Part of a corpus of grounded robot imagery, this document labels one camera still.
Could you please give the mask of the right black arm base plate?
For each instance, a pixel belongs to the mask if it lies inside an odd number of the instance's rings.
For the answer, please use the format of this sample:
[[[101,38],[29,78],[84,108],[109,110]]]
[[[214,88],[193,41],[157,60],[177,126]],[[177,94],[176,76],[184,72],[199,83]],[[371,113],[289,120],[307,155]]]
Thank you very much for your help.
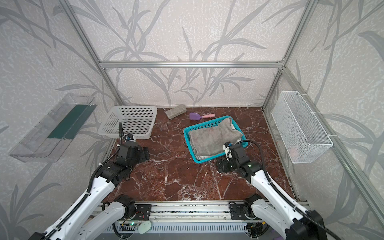
[[[228,207],[232,220],[255,220],[257,218],[249,204],[229,202]]]

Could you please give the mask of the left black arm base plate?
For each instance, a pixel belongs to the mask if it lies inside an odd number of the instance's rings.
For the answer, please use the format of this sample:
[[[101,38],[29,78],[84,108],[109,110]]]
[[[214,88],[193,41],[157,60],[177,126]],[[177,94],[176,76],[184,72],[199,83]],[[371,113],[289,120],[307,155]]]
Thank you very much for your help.
[[[135,214],[130,217],[130,221],[148,221],[151,214],[151,204],[135,205]]]

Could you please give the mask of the white perforated plastic basket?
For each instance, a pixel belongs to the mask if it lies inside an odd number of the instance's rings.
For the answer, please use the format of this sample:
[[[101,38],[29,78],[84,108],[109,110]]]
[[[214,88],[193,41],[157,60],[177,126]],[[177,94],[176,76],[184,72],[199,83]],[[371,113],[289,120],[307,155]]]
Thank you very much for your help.
[[[135,139],[149,139],[157,112],[155,106],[114,106],[102,121],[98,134],[118,139],[119,124],[122,124],[124,134],[132,134]]]

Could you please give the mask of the white towel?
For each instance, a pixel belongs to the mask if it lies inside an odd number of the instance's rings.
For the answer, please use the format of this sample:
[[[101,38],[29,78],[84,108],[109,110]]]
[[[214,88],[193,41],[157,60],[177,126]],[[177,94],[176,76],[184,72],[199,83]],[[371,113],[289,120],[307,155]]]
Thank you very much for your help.
[[[212,155],[212,156],[198,156],[198,155],[196,155],[196,160],[197,161],[210,161],[210,160],[222,157],[222,156],[225,156],[224,152],[216,154],[216,155]]]

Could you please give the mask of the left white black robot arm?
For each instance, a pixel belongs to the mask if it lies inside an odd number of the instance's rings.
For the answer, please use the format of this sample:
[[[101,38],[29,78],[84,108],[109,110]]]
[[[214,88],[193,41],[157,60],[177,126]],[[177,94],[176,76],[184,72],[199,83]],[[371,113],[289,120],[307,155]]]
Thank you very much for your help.
[[[87,189],[75,203],[43,233],[35,232],[30,239],[94,240],[116,221],[135,217],[135,201],[120,195],[96,217],[89,218],[102,200],[130,177],[136,165],[149,159],[147,147],[140,146],[134,140],[121,143],[92,173]]]

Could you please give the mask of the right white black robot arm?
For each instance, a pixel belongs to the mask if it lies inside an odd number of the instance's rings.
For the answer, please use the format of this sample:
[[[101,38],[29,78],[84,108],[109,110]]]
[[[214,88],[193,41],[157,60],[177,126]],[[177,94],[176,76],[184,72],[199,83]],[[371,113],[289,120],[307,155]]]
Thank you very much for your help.
[[[261,163],[250,160],[243,143],[254,144],[259,149]],[[286,240],[326,240],[328,236],[335,240],[340,239],[325,227],[324,220],[317,211],[307,210],[300,205],[271,178],[259,144],[250,140],[242,140],[236,144],[226,142],[223,150],[234,171],[270,202],[267,204],[262,197],[252,197],[252,214],[266,222],[281,237]]]

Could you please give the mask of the grey towel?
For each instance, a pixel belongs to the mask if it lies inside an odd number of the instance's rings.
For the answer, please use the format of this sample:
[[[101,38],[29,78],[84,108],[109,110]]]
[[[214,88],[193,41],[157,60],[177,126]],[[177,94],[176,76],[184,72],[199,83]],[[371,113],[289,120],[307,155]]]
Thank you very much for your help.
[[[225,142],[233,144],[242,140],[243,133],[237,130],[231,118],[225,118],[217,126],[189,131],[188,137],[194,155],[212,156],[223,152]]]

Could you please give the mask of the teal plastic basket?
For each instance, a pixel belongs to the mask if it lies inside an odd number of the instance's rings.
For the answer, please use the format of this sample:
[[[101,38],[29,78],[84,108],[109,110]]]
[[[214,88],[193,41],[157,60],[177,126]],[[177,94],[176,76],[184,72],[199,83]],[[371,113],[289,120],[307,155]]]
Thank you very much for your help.
[[[190,138],[188,137],[188,133],[189,131],[192,131],[192,130],[196,130],[196,129],[201,129],[201,128],[209,128],[209,127],[212,127],[212,126],[217,126],[219,124],[219,122],[221,122],[223,119],[225,118],[231,118],[232,119],[232,122],[233,122],[233,125],[234,127],[239,130],[240,132],[241,129],[240,127],[237,125],[237,123],[233,120],[232,117],[230,116],[224,116],[224,117],[220,117],[220,118],[217,118],[217,119],[213,119],[213,120],[210,120],[210,121],[207,121],[207,122],[203,122],[203,123],[199,123],[197,125],[193,125],[193,126],[190,126],[190,127],[187,127],[184,129],[184,135],[185,135],[185,139],[186,139],[186,143],[187,143],[187,146],[188,146],[188,149],[190,151],[190,154],[194,160],[194,162],[198,163],[198,164],[201,164],[201,163],[204,163],[204,162],[207,162],[207,161],[197,161],[196,160],[196,156],[194,155],[193,153],[193,150],[192,150],[192,147],[191,147],[191,144],[190,144]],[[242,136],[242,140],[241,141],[245,141],[246,140],[246,137],[245,135],[243,134]]]

